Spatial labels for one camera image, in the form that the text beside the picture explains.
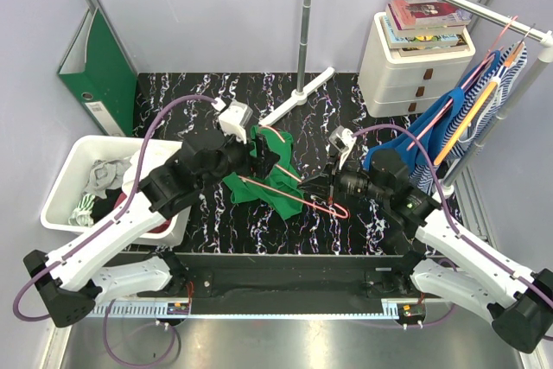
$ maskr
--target brown drawer handle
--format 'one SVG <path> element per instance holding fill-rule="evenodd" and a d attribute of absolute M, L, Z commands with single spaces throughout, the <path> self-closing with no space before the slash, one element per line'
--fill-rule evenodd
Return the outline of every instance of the brown drawer handle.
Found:
<path fill-rule="evenodd" d="M 432 73 L 434 72 L 434 68 L 429 68 L 426 70 L 423 76 L 423 80 L 430 80 L 432 78 Z"/>

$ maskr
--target white plastic drawer unit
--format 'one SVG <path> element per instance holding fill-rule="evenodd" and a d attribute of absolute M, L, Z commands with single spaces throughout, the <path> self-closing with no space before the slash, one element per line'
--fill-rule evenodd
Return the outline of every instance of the white plastic drawer unit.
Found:
<path fill-rule="evenodd" d="M 393 117 L 428 110 L 453 89 L 474 56 L 474 44 L 465 29 L 468 49 L 443 54 L 403 57 L 390 50 L 381 25 L 384 12 L 372 20 L 359 87 L 372 117 Z"/>

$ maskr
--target white bracket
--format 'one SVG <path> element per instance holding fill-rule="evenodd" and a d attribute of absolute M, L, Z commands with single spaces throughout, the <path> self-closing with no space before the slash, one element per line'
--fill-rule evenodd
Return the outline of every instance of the white bracket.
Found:
<path fill-rule="evenodd" d="M 341 170 L 347 158 L 352 153 L 357 138 L 353 136 L 351 130 L 339 126 L 331 133 L 328 141 L 340 152 L 340 163 L 338 168 Z"/>
<path fill-rule="evenodd" d="M 158 291 L 171 278 L 169 267 L 159 257 L 140 263 L 105 267 L 92 277 L 94 284 L 102 288 L 94 301 L 100 304 L 142 291 Z"/>
<path fill-rule="evenodd" d="M 303 105 L 307 102 L 309 94 L 317 91 L 325 82 L 330 80 L 334 75 L 334 68 L 328 67 L 317 78 L 309 82 L 303 87 L 303 92 L 298 93 L 297 90 L 292 92 L 292 96 L 280 104 L 271 114 L 259 120 L 259 125 L 273 125 L 286 114 L 288 114 L 297 105 Z"/>
<path fill-rule="evenodd" d="M 233 134 L 238 138 L 239 142 L 247 143 L 248 135 L 245 131 L 245 126 L 250 120 L 252 113 L 253 111 L 248 105 L 232 101 L 218 118 L 223 134 L 225 136 Z"/>
<path fill-rule="evenodd" d="M 519 280 L 511 278 L 496 264 L 458 238 L 446 221 L 442 210 L 436 209 L 431 213 L 426 218 L 426 223 L 426 226 L 418 228 L 415 238 L 424 244 L 436 248 L 441 254 L 451 259 L 466 271 L 470 277 L 477 280 L 489 293 L 491 297 L 489 302 L 497 302 L 504 308 L 508 308 L 515 303 L 516 299 L 514 296 L 517 292 L 524 293 L 526 291 L 526 286 L 519 282 Z M 519 276 L 524 277 L 529 282 L 534 281 L 534 278 L 531 276 L 531 269 L 517 264 L 505 255 L 495 251 L 490 245 L 486 244 L 457 221 L 454 223 L 465 238 L 470 239 L 501 263 L 515 270 Z"/>
<path fill-rule="evenodd" d="M 63 245 L 57 250 L 48 254 L 46 266 L 54 261 L 61 261 L 61 265 L 50 271 L 53 279 L 59 278 L 62 282 L 61 288 L 69 291 L 79 291 L 94 276 L 98 270 L 115 257 L 128 244 L 140 237 L 150 229 L 155 228 L 165 222 L 165 218 L 158 212 L 152 213 L 149 210 L 150 201 L 144 194 L 135 195 L 127 212 L 119 219 L 114 216 L 120 212 L 123 205 L 117 207 L 105 218 L 91 227 L 88 231 L 80 234 L 69 244 Z M 91 240 L 80 251 L 73 254 L 64 263 L 61 258 L 90 237 L 100 227 L 109 221 L 113 224 L 104 232 L 100 233 L 95 239 Z"/>
<path fill-rule="evenodd" d="M 416 289 L 431 293 L 472 311 L 492 323 L 487 304 L 492 301 L 489 293 L 476 280 L 464 272 L 455 272 L 431 259 L 421 261 L 411 274 Z"/>

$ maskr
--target yellow hanger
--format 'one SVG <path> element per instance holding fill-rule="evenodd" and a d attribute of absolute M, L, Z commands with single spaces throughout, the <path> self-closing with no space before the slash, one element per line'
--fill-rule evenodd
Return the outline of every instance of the yellow hanger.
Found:
<path fill-rule="evenodd" d="M 512 63 L 515 61 L 515 59 L 520 54 L 520 51 L 522 51 L 522 48 L 524 46 L 524 43 L 521 41 L 518 43 L 517 47 L 514 49 L 514 51 L 511 52 L 505 63 L 503 64 L 503 67 L 509 68 L 511 67 Z M 435 166 L 440 166 L 440 164 L 443 162 L 443 159 L 448 155 L 448 153 L 451 151 L 455 143 L 457 143 L 457 140 L 459 140 L 459 137 L 461 137 L 461 134 L 467 129 L 468 125 L 471 121 L 473 121 L 473 118 L 476 116 L 480 108 L 484 105 L 490 94 L 495 91 L 495 89 L 498 87 L 498 85 L 501 83 L 500 77 L 493 77 L 489 84 L 486 86 L 486 89 L 484 92 L 479 96 L 476 103 L 474 103 L 473 108 L 470 109 L 467 116 L 463 119 L 461 122 L 461 125 L 457 128 L 453 136 L 448 140 L 446 145 L 443 147 L 440 154 L 437 156 L 437 158 L 434 160 Z"/>

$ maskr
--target white plastic arm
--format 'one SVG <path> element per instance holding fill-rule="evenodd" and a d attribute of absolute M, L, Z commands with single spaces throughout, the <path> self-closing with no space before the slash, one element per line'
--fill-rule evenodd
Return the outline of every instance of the white plastic arm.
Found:
<path fill-rule="evenodd" d="M 425 259 L 413 270 L 411 281 L 419 291 L 454 302 L 487 322 L 492 322 L 492 316 L 486 308 L 490 302 L 489 294 L 464 272 L 455 272 L 431 259 Z"/>
<path fill-rule="evenodd" d="M 89 231 L 48 254 L 47 266 L 54 261 L 61 261 L 61 265 L 50 272 L 53 279 L 59 278 L 61 280 L 61 288 L 69 291 L 79 291 L 105 263 L 119 254 L 125 246 L 132 243 L 143 233 L 165 222 L 165 218 L 160 213 L 152 213 L 149 210 L 151 203 L 142 193 L 135 195 L 129 210 L 119 220 L 114 219 L 114 216 L 120 212 L 123 205 L 108 214 Z M 75 252 L 65 263 L 62 261 L 62 257 L 73 247 L 109 221 L 114 223 L 107 230 L 90 241 L 80 251 Z"/>
<path fill-rule="evenodd" d="M 516 302 L 515 293 L 524 293 L 526 286 L 517 279 L 511 278 L 496 264 L 477 252 L 472 246 L 458 238 L 449 226 L 442 210 L 435 210 L 426 219 L 427 225 L 418 228 L 416 238 L 436 248 L 444 256 L 451 259 L 461 267 L 470 277 L 474 278 L 489 293 L 488 302 L 497 302 L 504 308 L 508 308 Z M 497 258 L 516 274 L 533 282 L 532 270 L 517 264 L 505 255 L 495 251 L 490 245 L 476 237 L 457 221 L 455 225 L 461 234 L 480 246 L 487 253 Z"/>
<path fill-rule="evenodd" d="M 92 277 L 94 284 L 102 288 L 94 300 L 100 304 L 142 291 L 158 291 L 171 278 L 169 267 L 159 257 L 140 263 L 105 267 Z"/>

